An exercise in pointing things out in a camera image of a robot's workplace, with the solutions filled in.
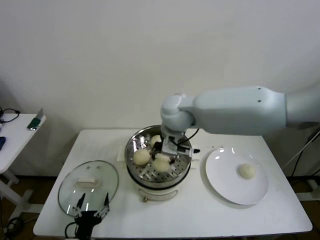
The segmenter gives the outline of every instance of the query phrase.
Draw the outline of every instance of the steamed bun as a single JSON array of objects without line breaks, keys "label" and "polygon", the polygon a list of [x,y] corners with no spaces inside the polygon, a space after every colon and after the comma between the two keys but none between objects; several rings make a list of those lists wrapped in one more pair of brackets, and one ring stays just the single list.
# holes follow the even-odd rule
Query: steamed bun
[{"label": "steamed bun", "polygon": [[256,176],[256,168],[249,163],[245,163],[239,167],[239,173],[245,179],[253,179]]},{"label": "steamed bun", "polygon": [[153,148],[155,143],[161,143],[161,137],[160,135],[154,135],[151,140],[150,140],[150,144],[151,144],[151,147]]},{"label": "steamed bun", "polygon": [[158,172],[167,172],[170,169],[170,158],[161,153],[157,153],[155,160],[152,162],[152,166]]},{"label": "steamed bun", "polygon": [[147,149],[139,149],[133,154],[133,161],[135,164],[143,166],[149,162],[150,153]]}]

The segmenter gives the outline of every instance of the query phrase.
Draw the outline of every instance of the black cable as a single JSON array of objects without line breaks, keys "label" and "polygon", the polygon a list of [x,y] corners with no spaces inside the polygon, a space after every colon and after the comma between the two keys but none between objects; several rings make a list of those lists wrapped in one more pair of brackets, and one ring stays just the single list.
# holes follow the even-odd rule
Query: black cable
[{"label": "black cable", "polygon": [[24,228],[24,221],[20,217],[11,218],[4,226],[4,235],[10,239],[22,232]]},{"label": "black cable", "polygon": [[1,228],[4,230],[4,224],[2,222],[2,199],[0,197],[0,222],[1,222]]},{"label": "black cable", "polygon": [[68,237],[68,234],[67,234],[68,227],[70,227],[70,226],[73,225],[73,224],[77,224],[77,223],[76,223],[75,221],[74,221],[74,222],[70,222],[70,223],[65,227],[65,229],[64,229],[64,236],[65,236],[66,239],[69,238],[69,237]]},{"label": "black cable", "polygon": [[34,235],[34,234],[33,234],[33,237],[32,237],[32,238],[30,238],[29,240],[34,240],[34,239],[35,239],[35,237],[36,237],[36,235]]},{"label": "black cable", "polygon": [[[187,146],[182,146],[182,145],[176,143],[176,142],[175,142],[172,138],[170,138],[170,137],[169,137],[169,139],[170,139],[170,141],[171,141],[174,145],[176,145],[178,148],[184,148],[184,149],[186,149],[186,150],[190,150],[190,149],[191,149],[191,148],[189,148],[189,147],[187,147]],[[194,153],[194,154],[197,154],[197,153],[199,153],[199,152],[200,152],[200,149],[195,148],[195,149],[193,150],[193,153]]]},{"label": "black cable", "polygon": [[[305,144],[304,144],[303,147],[305,147],[311,140],[312,140],[312,142],[314,142],[318,137],[316,137],[315,139],[313,139],[313,138],[319,133],[319,131],[320,131],[320,127],[318,127],[316,130],[314,130],[314,131],[310,134],[310,136],[308,136],[307,141],[305,142]],[[296,172],[298,163],[299,163],[299,161],[300,161],[300,158],[301,158],[303,152],[304,152],[304,150],[302,150],[302,151],[300,152],[299,157],[298,157],[298,160],[295,162],[294,169],[293,169],[293,171],[292,171],[292,173],[291,173],[291,177],[293,177],[294,174],[295,174],[295,172]]]},{"label": "black cable", "polygon": [[5,111],[8,111],[8,110],[11,110],[11,111],[14,111],[16,116],[13,118],[13,119],[10,119],[8,121],[5,121],[3,119],[0,119],[0,123],[3,124],[3,123],[10,123],[12,122],[13,120],[17,119],[20,115],[20,111],[19,110],[16,110],[16,109],[13,109],[13,108],[6,108],[6,109],[2,109],[2,107],[0,106],[0,117],[2,117],[2,115],[5,113]]},{"label": "black cable", "polygon": [[[309,141],[310,141],[310,140],[307,140],[307,141],[305,142],[304,146],[307,145]],[[291,177],[293,177],[294,174],[295,174],[295,172],[296,172],[298,163],[299,163],[299,161],[300,161],[300,158],[301,158],[303,152],[304,152],[304,150],[302,150],[302,152],[300,152],[299,157],[298,157],[298,160],[295,162],[294,169],[293,169],[293,171],[292,171],[292,173],[291,173]]]},{"label": "black cable", "polygon": [[313,221],[311,221],[311,219],[310,219],[310,222],[312,223],[313,229],[320,235],[320,230],[319,230],[319,228],[317,228],[317,226],[314,224]]},{"label": "black cable", "polygon": [[304,182],[305,180],[299,180],[299,181],[296,181],[296,182],[294,182],[294,183],[290,183],[290,185],[291,185],[291,187],[293,188],[295,185],[297,185],[297,184],[299,184],[299,183],[302,183],[302,182]]},{"label": "black cable", "polygon": [[185,142],[189,141],[190,139],[192,139],[192,138],[199,132],[199,130],[200,130],[200,128],[198,128],[198,129],[195,131],[195,133],[192,134],[191,137],[189,137],[189,138],[187,138],[187,139],[185,139],[185,140],[182,140],[182,141],[179,140],[179,141],[178,141],[178,144],[184,144]]},{"label": "black cable", "polygon": [[316,175],[318,172],[320,172],[320,168],[315,173],[311,174],[311,176]]}]

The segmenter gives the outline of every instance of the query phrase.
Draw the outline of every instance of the table leg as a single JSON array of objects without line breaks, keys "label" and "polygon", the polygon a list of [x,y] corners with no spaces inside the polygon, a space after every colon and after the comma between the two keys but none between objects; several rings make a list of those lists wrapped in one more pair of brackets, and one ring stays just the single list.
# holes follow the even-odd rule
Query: table leg
[{"label": "table leg", "polygon": [[320,201],[320,185],[314,180],[308,180],[308,184],[313,189],[311,192],[297,192],[296,196],[302,201]]},{"label": "table leg", "polygon": [[18,184],[19,183],[19,179],[10,170],[7,170],[7,171],[3,172],[2,175],[5,176],[5,178],[9,180],[9,182],[7,183],[7,185],[9,187],[12,184]]},{"label": "table leg", "polygon": [[8,185],[0,181],[0,192],[4,198],[16,205],[10,219],[19,217],[21,213],[40,213],[44,206],[43,204],[31,204],[28,202],[33,193],[32,190],[27,190],[24,192],[23,196],[20,196]]}]

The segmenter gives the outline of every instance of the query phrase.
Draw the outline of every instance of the phone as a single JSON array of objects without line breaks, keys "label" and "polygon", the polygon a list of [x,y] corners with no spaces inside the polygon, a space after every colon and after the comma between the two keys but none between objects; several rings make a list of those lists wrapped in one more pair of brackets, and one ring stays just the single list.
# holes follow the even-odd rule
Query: phone
[{"label": "phone", "polygon": [[5,136],[0,136],[0,150],[4,146],[5,142],[6,142],[6,137]]}]

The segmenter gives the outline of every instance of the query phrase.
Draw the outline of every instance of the perforated steamer tray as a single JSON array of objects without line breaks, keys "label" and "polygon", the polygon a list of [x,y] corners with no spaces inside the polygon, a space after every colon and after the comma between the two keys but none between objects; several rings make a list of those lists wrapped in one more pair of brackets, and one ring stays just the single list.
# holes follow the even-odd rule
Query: perforated steamer tray
[{"label": "perforated steamer tray", "polygon": [[[138,149],[151,150],[151,138],[160,134],[160,125],[146,127],[131,137],[124,150],[127,170],[130,176],[141,186],[153,190],[174,187],[186,177],[191,166],[191,157],[186,155],[176,155],[174,163],[170,165],[170,169],[167,172],[156,171],[152,166],[152,158],[144,166],[134,163],[135,151]],[[183,145],[191,148],[189,141],[183,143]]]}]

